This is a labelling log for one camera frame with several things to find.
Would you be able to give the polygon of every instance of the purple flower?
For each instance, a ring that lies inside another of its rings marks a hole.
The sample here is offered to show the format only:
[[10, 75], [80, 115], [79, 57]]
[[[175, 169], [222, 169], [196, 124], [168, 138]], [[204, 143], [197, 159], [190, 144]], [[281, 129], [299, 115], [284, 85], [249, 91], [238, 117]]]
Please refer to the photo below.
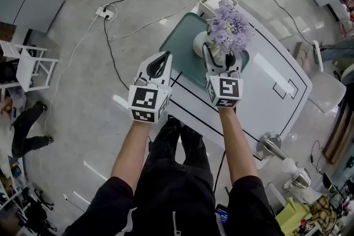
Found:
[[207, 22], [209, 38], [223, 53], [228, 53], [230, 49], [235, 52], [242, 51], [252, 43], [251, 26], [228, 0], [219, 1], [215, 17]]

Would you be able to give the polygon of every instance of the vase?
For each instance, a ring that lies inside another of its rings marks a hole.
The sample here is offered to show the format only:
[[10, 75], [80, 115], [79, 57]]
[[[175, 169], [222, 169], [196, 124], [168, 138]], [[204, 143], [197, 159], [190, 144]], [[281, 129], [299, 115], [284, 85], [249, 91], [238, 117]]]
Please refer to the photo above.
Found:
[[223, 63], [224, 56], [219, 52], [220, 48], [215, 45], [210, 39], [207, 34], [207, 32], [201, 32], [199, 33], [193, 41], [193, 50], [196, 55], [198, 55], [200, 58], [203, 58], [203, 44], [206, 43], [210, 50], [211, 54], [214, 57], [215, 63], [221, 64]]

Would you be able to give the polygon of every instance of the gray floor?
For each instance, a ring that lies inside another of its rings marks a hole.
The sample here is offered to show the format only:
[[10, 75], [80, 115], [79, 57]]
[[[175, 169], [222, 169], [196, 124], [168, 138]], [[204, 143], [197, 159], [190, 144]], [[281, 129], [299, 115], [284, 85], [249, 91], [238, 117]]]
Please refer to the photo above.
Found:
[[[89, 0], [96, 7], [114, 0]], [[110, 38], [123, 36], [145, 23], [177, 12], [191, 0], [130, 0], [117, 3], [117, 19], [110, 25]], [[337, 25], [326, 7], [318, 7], [313, 0], [278, 0], [295, 18], [299, 29], [308, 40], [316, 39], [333, 43]], [[139, 64], [156, 53], [181, 17], [197, 3], [197, 0], [166, 23], [152, 24], [130, 37], [111, 42], [117, 68], [124, 82], [130, 83]], [[289, 16], [273, 0], [239, 0], [240, 5], [262, 22], [278, 39], [298, 34]], [[31, 44], [46, 47], [59, 58], [51, 87], [29, 94], [30, 100], [40, 98], [50, 104], [59, 74], [68, 65], [71, 53], [85, 35], [95, 17], [94, 9], [82, 0], [66, 0], [47, 35], [34, 32]], [[103, 19], [98, 18], [86, 39], [77, 48], [70, 67], [63, 73], [51, 113], [41, 117], [39, 123], [50, 133], [55, 142], [40, 151], [26, 156], [29, 178], [43, 188], [56, 204], [50, 219], [60, 232], [73, 222], [81, 211], [65, 202], [63, 193], [71, 202], [83, 209], [87, 201], [109, 177], [114, 160], [131, 124], [129, 116], [119, 109], [112, 97], [127, 98], [128, 91], [118, 81], [108, 51]], [[284, 149], [310, 171], [318, 180], [309, 164], [309, 151], [315, 140], [323, 145], [331, 130], [336, 112], [324, 115], [309, 101], [284, 141]], [[151, 133], [154, 138], [160, 125]], [[223, 150], [205, 140], [211, 170], [216, 176]], [[178, 148], [177, 161], [183, 161], [183, 151]], [[279, 161], [271, 160], [259, 172], [265, 185], [274, 182], [278, 187], [287, 180], [280, 173]], [[227, 164], [224, 162], [218, 188], [217, 202], [227, 204], [224, 187], [231, 187]]]

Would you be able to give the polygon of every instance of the table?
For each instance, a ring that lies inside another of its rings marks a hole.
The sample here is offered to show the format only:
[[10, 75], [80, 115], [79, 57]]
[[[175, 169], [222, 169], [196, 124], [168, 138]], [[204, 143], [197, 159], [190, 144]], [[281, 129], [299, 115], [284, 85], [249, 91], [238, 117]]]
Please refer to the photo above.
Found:
[[[266, 132], [286, 137], [312, 84], [295, 59], [259, 21], [242, 7], [237, 10], [254, 27], [253, 44], [247, 50], [250, 59], [241, 73], [243, 97], [237, 105], [237, 116], [260, 169], [267, 162], [256, 153], [260, 137]], [[199, 4], [192, 12], [203, 16]], [[206, 90], [187, 77], [173, 64], [170, 81], [173, 91], [166, 111], [225, 148], [217, 109], [211, 105]]]

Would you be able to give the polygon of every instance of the plaid fabric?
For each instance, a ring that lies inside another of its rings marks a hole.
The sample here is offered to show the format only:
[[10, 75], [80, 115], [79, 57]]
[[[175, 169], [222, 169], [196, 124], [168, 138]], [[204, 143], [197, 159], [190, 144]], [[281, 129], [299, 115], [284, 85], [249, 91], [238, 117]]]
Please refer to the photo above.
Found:
[[313, 224], [317, 221], [324, 235], [328, 235], [337, 222], [337, 213], [330, 204], [330, 198], [320, 197], [310, 206], [310, 212], [313, 216], [306, 223]]

